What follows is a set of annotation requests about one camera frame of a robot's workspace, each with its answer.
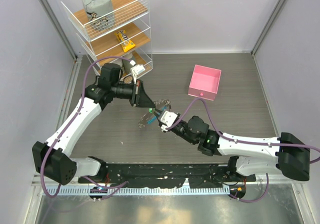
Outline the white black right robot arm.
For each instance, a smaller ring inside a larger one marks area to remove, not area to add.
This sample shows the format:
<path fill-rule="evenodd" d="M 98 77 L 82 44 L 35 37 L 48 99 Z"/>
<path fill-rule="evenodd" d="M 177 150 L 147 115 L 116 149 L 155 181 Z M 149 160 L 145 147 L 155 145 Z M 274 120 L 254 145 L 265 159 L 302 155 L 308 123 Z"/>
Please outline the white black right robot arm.
<path fill-rule="evenodd" d="M 306 182 L 310 179 L 310 149 L 290 133 L 280 137 L 252 138 L 210 129 L 200 117 L 189 121 L 167 110 L 155 109 L 162 132 L 172 132 L 207 156 L 229 156 L 226 175 L 232 181 L 250 175 L 283 175 Z"/>

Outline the blue key holder handle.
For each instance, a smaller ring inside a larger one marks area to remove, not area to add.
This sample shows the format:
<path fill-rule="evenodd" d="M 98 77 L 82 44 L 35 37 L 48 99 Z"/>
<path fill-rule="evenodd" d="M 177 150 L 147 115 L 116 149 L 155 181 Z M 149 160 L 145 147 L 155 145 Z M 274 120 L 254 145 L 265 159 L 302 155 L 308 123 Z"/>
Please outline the blue key holder handle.
<path fill-rule="evenodd" d="M 149 124 L 151 124 L 152 122 L 154 122 L 154 121 L 156 121 L 156 120 L 157 120 L 157 118 L 156 118 L 156 117 L 153 117 L 152 119 L 150 119 L 150 120 L 147 121 L 147 124 L 149 125 Z"/>

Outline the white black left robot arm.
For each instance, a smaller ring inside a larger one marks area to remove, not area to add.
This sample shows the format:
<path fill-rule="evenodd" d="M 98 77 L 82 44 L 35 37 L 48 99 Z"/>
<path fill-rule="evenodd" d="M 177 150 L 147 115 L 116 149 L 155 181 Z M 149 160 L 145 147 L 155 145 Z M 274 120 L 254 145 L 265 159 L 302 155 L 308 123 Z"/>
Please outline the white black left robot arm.
<path fill-rule="evenodd" d="M 141 80 L 124 83 L 120 81 L 120 74 L 117 64 L 104 65 L 97 82 L 85 88 L 76 108 L 62 126 L 46 142 L 38 141 L 33 145 L 33 160 L 42 181 L 47 177 L 66 185 L 75 177 L 89 176 L 96 183 L 106 179 L 102 160 L 92 156 L 70 158 L 83 132 L 115 98 L 128 100 L 132 107 L 156 107 Z"/>

